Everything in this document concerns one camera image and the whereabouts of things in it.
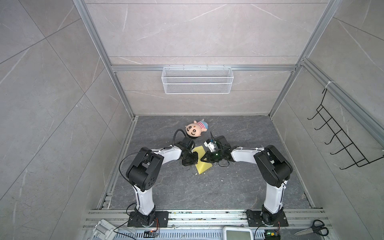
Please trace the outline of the yellow square paper sheet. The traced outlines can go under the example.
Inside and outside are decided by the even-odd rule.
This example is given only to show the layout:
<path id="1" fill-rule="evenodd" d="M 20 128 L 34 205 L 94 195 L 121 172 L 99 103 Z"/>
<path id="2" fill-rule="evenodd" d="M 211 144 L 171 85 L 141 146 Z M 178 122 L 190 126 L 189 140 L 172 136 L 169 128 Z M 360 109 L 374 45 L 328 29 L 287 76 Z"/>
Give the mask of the yellow square paper sheet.
<path id="1" fill-rule="evenodd" d="M 198 153 L 198 163 L 195 164 L 197 171 L 200 174 L 204 173 L 206 170 L 211 168 L 213 165 L 211 163 L 205 163 L 201 161 L 201 158 L 205 155 L 206 151 L 203 146 L 198 146 L 193 149 L 193 153 Z"/>

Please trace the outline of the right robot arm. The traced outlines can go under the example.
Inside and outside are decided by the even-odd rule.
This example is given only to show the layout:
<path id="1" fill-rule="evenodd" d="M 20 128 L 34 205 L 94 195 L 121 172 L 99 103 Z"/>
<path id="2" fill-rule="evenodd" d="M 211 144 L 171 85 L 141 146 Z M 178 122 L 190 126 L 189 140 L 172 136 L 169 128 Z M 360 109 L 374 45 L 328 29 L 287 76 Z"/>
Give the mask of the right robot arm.
<path id="1" fill-rule="evenodd" d="M 204 145 L 209 150 L 202 157 L 202 162 L 218 163 L 226 160 L 258 166 L 267 186 L 261 219 L 268 226 L 277 223 L 284 213 L 284 191 L 293 172 L 293 167 L 279 150 L 273 145 L 264 148 L 231 147 L 224 136 L 208 139 Z"/>

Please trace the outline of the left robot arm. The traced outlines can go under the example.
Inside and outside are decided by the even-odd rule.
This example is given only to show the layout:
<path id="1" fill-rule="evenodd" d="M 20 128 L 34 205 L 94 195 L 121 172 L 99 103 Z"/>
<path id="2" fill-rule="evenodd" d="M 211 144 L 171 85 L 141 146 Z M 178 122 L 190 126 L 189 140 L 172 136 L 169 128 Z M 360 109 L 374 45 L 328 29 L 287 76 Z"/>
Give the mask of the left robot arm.
<path id="1" fill-rule="evenodd" d="M 152 187 L 158 178 L 162 165 L 172 161 L 182 161 L 184 166 L 198 162 L 198 153 L 193 152 L 195 142 L 188 137 L 168 147 L 151 150 L 141 148 L 125 173 L 125 179 L 133 186 L 139 215 L 153 218 L 156 207 Z"/>

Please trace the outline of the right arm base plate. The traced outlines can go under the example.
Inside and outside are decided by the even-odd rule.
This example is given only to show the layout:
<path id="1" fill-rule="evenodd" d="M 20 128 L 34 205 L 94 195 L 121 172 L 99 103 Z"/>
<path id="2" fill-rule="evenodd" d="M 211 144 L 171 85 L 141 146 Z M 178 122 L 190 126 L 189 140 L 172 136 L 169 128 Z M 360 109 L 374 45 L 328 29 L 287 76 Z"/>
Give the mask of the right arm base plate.
<path id="1" fill-rule="evenodd" d="M 252 211 L 246 210 L 246 219 L 249 227 L 288 227 L 288 220 L 284 213 L 284 209 L 281 209 L 276 214 L 271 214 L 267 210 Z"/>

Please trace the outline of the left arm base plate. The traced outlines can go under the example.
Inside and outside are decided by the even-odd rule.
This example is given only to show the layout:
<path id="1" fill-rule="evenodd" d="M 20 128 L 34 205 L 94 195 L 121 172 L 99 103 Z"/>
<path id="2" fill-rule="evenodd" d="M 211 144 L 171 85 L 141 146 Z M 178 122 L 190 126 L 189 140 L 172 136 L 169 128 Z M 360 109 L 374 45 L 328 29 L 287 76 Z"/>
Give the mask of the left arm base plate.
<path id="1" fill-rule="evenodd" d="M 152 211 L 148 216 L 140 212 L 130 212 L 128 227 L 160 227 L 166 228 L 169 221 L 169 212 Z"/>

